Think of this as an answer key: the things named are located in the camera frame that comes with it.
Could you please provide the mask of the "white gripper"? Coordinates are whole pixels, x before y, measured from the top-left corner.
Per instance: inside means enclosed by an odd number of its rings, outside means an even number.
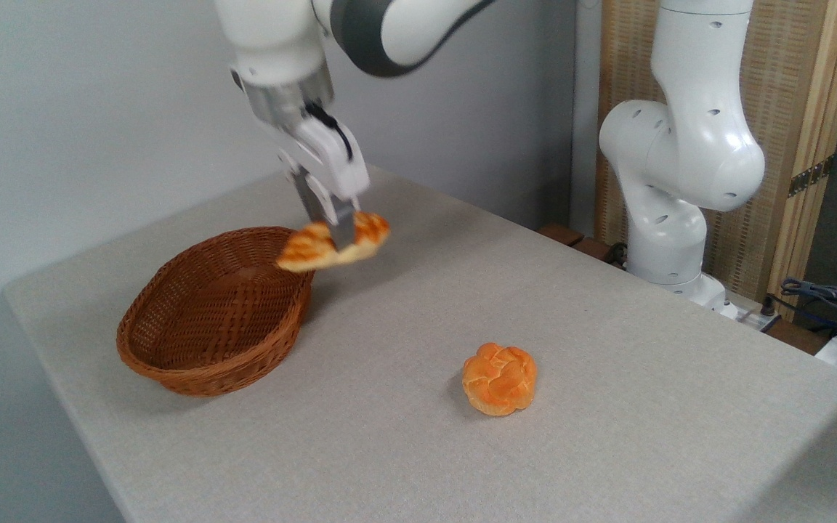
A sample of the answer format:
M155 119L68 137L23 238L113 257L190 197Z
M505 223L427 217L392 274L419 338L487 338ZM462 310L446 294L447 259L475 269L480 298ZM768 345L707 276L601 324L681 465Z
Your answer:
M311 222L325 222L335 249L355 241L359 196L368 191L368 168L357 140L342 123L326 125L305 117L296 125L264 124L288 169L289 182L299 194Z

